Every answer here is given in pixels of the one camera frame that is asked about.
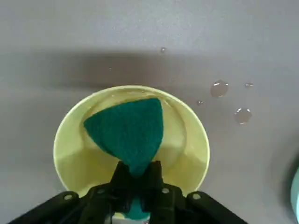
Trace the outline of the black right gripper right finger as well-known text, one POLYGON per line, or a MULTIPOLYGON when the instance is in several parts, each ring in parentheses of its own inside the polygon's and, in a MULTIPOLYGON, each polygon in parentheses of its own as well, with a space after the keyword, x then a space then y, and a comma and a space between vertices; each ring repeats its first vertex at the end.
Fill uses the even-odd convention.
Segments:
POLYGON ((143 177, 142 209, 150 213, 150 224, 245 224, 224 205, 202 191, 183 196, 182 190, 166 184, 159 161, 151 162, 143 177))

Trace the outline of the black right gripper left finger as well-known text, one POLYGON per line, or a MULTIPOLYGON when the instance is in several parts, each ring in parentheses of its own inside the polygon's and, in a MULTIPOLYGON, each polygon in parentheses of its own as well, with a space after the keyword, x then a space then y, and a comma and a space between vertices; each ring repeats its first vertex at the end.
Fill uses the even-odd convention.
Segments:
POLYGON ((103 224, 116 212, 128 213, 134 199, 132 176, 118 162, 109 183, 90 188, 83 197, 74 191, 62 192, 11 221, 13 224, 103 224))

